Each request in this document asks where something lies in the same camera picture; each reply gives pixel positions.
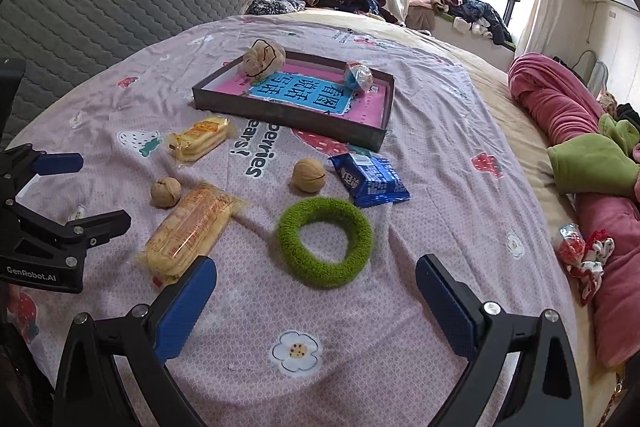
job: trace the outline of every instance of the red candy wrapper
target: red candy wrapper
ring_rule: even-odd
[[[554,239],[554,248],[560,262],[566,266],[580,266],[585,243],[578,225],[569,223],[560,227]]]

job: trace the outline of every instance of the green ring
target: green ring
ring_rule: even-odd
[[[346,232],[347,254],[341,263],[321,261],[300,241],[300,227],[316,221],[335,223]],[[359,208],[338,198],[299,201],[282,214],[276,235],[293,274],[318,288],[338,288],[353,281],[373,250],[373,231],[367,218]]]

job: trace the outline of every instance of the packaged snack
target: packaged snack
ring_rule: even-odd
[[[199,255],[207,255],[233,215],[246,202],[200,182],[172,210],[140,254],[154,276],[173,284]]]
[[[210,116],[180,134],[172,132],[168,136],[169,149],[179,162],[191,163],[215,149],[233,133],[234,127],[226,118]]]
[[[563,264],[579,266],[584,256],[584,246],[580,228],[575,223],[569,223],[558,229],[554,238],[554,249]]]
[[[344,83],[355,92],[369,92],[373,85],[373,73],[364,64],[347,62],[344,70]]]
[[[347,153],[329,159],[353,197],[355,206],[364,208],[411,198],[386,158]]]

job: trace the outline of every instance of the wrapped candy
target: wrapped candy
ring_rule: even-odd
[[[286,60],[284,48],[276,42],[258,39],[242,56],[244,74],[252,82],[264,80],[276,71],[282,71]]]
[[[579,266],[584,256],[584,239],[578,225],[560,227],[554,240],[558,259],[566,266]]]
[[[560,227],[554,246],[569,275],[578,280],[580,304],[587,305],[602,286],[604,265],[614,249],[613,239],[606,230],[596,230],[585,241],[578,225],[570,223]]]
[[[369,92],[373,85],[373,73],[364,64],[347,62],[344,70],[344,83],[355,92]]]

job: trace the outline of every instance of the blue snack package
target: blue snack package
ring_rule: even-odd
[[[360,208],[411,198],[389,160],[380,156],[338,154],[329,158],[351,197]]]

